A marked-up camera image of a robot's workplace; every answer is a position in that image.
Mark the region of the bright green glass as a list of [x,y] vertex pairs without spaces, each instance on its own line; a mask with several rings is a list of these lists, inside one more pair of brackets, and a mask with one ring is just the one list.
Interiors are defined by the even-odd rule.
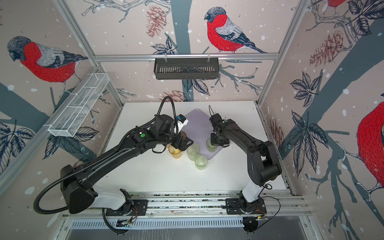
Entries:
[[206,146],[207,146],[207,150],[209,152],[215,152],[218,149],[218,146],[212,145],[210,138],[207,139]]

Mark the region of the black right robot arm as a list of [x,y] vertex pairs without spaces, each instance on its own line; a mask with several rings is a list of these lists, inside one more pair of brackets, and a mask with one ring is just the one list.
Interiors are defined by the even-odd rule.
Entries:
[[251,212],[258,204],[266,184],[282,173],[282,167],[275,145],[258,140],[242,130],[235,121],[224,120],[219,114],[210,117],[214,132],[211,145],[226,148],[236,144],[247,155],[247,172],[250,177],[246,187],[240,192],[239,204],[243,211]]

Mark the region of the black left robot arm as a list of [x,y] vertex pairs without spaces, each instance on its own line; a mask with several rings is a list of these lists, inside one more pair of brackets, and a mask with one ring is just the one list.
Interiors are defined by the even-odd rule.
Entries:
[[130,197],[126,190],[108,191],[96,187],[96,183],[110,173],[114,173],[125,162],[153,150],[156,146],[173,146],[185,151],[193,144],[182,128],[188,119],[179,115],[175,119],[168,115],[158,115],[154,122],[135,128],[125,134],[121,142],[82,166],[67,165],[60,171],[64,178],[60,188],[70,214],[78,214],[89,208],[118,210],[126,208]]

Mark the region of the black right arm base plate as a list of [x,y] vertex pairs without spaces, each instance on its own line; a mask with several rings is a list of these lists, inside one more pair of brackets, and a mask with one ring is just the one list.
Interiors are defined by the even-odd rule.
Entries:
[[263,199],[259,198],[248,203],[241,198],[226,199],[225,209],[228,215],[266,215],[266,205]]

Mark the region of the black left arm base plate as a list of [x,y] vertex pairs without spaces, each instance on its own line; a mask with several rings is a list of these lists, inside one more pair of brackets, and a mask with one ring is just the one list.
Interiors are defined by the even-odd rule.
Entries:
[[122,217],[122,216],[145,216],[148,200],[129,200],[123,204],[118,210],[107,209],[106,216],[108,217]]

